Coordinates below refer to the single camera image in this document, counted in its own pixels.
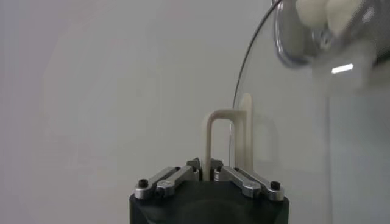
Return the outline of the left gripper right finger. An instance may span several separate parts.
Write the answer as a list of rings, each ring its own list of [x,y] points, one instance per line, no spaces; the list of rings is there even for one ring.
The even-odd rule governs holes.
[[[229,181],[246,197],[264,196],[270,201],[284,200],[285,193],[280,182],[268,181],[255,173],[237,167],[225,166],[220,160],[211,159],[211,174],[213,181]]]

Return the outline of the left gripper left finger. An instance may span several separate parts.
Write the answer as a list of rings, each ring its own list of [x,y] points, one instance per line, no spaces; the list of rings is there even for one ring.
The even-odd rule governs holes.
[[[187,161],[183,167],[169,166],[150,178],[140,179],[133,195],[139,200],[148,200],[153,196],[170,197],[183,182],[200,180],[200,159],[194,158]]]

